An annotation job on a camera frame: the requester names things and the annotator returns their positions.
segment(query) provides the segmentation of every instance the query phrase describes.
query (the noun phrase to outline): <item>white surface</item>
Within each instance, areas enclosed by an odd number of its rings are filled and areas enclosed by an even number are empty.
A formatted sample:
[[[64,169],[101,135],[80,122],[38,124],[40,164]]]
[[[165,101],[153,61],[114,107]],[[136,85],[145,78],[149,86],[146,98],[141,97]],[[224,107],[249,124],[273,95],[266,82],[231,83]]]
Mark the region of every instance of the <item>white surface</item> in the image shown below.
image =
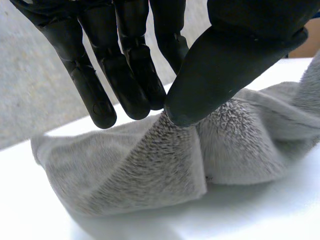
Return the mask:
[[[298,82],[310,59],[281,60],[248,88]],[[117,125],[130,119],[119,106]],[[96,130],[89,117],[50,135]],[[316,240],[320,239],[320,146],[284,179],[253,186],[209,186],[202,199],[105,218],[73,216],[36,165],[30,141],[0,152],[1,240]]]

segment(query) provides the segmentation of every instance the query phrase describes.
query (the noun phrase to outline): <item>robotic hand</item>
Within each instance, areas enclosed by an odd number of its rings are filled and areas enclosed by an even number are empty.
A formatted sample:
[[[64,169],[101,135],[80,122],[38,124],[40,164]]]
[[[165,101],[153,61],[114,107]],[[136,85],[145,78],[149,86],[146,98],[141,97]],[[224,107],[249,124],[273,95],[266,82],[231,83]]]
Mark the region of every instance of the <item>robotic hand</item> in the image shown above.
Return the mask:
[[[169,119],[188,127],[300,46],[304,25],[320,9],[320,0],[207,0],[212,26],[188,51],[180,35],[186,1],[150,0],[158,46],[177,74],[166,97],[144,39],[148,0],[11,2],[54,46],[100,128],[112,126],[116,114],[82,45],[81,25],[128,116],[142,119],[164,103]]]
[[[93,122],[113,126],[116,112],[83,46],[97,61],[126,114],[145,118],[164,107],[166,92],[146,45],[148,0],[10,0],[55,48]],[[180,31],[186,0],[150,0],[158,47],[177,74],[189,48]],[[118,34],[122,46],[118,44]]]
[[[197,123],[307,38],[320,0],[207,0],[211,27],[188,51],[164,109]]]

